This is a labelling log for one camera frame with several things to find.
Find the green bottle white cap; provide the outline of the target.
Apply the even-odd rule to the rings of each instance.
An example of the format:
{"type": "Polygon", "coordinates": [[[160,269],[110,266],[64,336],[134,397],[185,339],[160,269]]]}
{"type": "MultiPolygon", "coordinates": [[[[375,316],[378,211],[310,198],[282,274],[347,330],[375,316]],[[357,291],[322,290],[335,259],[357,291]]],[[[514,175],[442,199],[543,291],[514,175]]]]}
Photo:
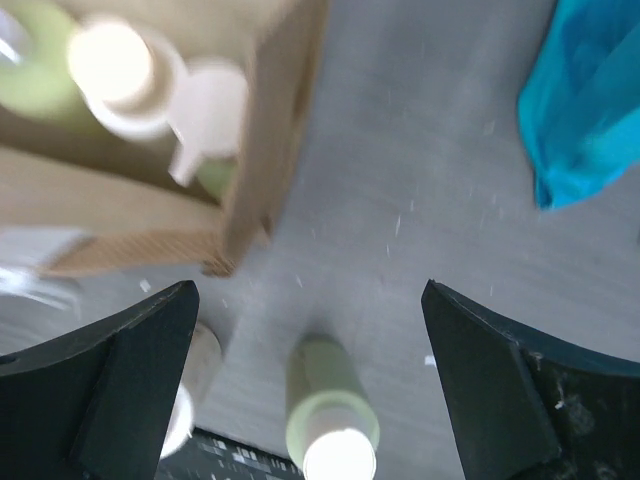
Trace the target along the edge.
{"type": "Polygon", "coordinates": [[[94,116],[70,76],[77,22],[53,1],[1,3],[1,106],[20,117],[88,132],[94,116]]]}

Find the olive green bottle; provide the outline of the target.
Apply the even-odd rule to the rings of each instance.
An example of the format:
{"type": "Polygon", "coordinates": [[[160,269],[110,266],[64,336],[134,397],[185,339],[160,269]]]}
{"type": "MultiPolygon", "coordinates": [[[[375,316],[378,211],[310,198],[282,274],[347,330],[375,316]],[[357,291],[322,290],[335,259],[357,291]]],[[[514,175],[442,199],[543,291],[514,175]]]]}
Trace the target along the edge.
{"type": "Polygon", "coordinates": [[[306,479],[375,477],[378,416],[349,354],[328,335],[302,337],[289,355],[285,440],[306,479]]]}

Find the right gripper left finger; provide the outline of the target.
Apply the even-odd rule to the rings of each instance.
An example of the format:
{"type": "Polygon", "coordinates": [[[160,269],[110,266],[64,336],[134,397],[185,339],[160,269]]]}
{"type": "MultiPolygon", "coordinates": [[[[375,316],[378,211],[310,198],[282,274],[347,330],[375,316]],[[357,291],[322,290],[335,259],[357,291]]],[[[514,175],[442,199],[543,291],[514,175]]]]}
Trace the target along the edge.
{"type": "Polygon", "coordinates": [[[2,356],[2,478],[153,478],[198,310],[181,281],[2,356]]]}

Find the cream labelled tall bottle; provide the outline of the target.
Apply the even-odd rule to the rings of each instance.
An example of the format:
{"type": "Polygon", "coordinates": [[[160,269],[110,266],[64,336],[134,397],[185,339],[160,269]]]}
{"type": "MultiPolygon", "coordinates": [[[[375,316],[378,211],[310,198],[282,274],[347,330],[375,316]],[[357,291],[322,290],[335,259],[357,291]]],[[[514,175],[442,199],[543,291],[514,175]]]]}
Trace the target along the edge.
{"type": "Polygon", "coordinates": [[[169,104],[187,68],[166,36],[115,15],[92,14],[71,34],[66,58],[87,108],[107,131],[135,143],[171,135],[169,104]]]}

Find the green pump dispenser bottle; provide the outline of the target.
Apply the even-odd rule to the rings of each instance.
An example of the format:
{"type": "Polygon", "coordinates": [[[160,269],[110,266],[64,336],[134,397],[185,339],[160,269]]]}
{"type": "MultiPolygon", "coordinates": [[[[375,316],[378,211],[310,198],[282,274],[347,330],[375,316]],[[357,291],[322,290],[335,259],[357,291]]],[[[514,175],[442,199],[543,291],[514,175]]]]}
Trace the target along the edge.
{"type": "Polygon", "coordinates": [[[238,65],[221,58],[197,58],[187,64],[167,112],[177,138],[168,168],[182,187],[198,182],[221,201],[236,169],[249,94],[238,65]]]}

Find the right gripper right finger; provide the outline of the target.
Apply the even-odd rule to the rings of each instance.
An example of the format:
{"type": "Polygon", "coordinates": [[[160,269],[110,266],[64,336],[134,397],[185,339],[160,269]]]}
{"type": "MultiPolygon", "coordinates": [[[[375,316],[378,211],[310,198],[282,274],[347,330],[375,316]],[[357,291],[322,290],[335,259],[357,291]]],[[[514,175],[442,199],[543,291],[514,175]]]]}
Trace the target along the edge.
{"type": "Polygon", "coordinates": [[[434,280],[421,305],[465,478],[638,478],[638,363],[434,280]]]}

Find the tan canvas tote bag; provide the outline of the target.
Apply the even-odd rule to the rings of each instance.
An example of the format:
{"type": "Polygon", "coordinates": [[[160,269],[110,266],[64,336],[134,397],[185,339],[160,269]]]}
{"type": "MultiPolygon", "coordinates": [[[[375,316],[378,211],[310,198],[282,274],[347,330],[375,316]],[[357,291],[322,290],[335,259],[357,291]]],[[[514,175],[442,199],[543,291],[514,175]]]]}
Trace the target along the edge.
{"type": "Polygon", "coordinates": [[[5,1],[1,278],[228,276],[295,172],[325,1],[5,1]]]}

